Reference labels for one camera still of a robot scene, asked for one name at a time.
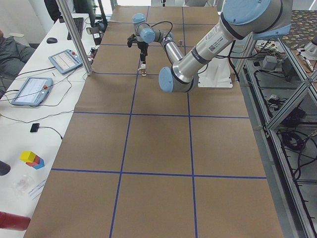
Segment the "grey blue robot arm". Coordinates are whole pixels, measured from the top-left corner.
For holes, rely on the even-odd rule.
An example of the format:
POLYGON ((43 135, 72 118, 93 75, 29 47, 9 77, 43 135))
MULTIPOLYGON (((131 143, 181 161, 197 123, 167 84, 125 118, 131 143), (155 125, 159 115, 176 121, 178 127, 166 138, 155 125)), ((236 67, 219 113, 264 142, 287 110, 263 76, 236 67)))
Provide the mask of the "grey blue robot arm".
POLYGON ((187 54, 178 49, 171 32, 154 29, 145 16, 133 16, 135 33, 127 39, 129 47, 147 47, 158 42, 163 47, 171 67, 163 67, 158 83, 164 92, 189 92, 198 85, 198 71, 235 40, 252 34, 254 39, 279 38, 291 27, 291 0, 228 0, 218 23, 187 54))

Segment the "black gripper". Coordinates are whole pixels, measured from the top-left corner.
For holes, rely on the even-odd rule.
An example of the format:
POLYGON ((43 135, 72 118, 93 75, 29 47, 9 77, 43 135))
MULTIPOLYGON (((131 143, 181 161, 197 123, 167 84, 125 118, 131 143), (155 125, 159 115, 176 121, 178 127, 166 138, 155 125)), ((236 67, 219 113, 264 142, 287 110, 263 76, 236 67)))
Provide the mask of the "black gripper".
POLYGON ((149 44, 143 41, 138 41, 135 34, 132 34, 127 38, 127 46, 132 47, 133 44, 137 44, 138 49, 140 49, 140 61, 141 64, 146 64, 146 56, 148 55, 148 46, 149 44))

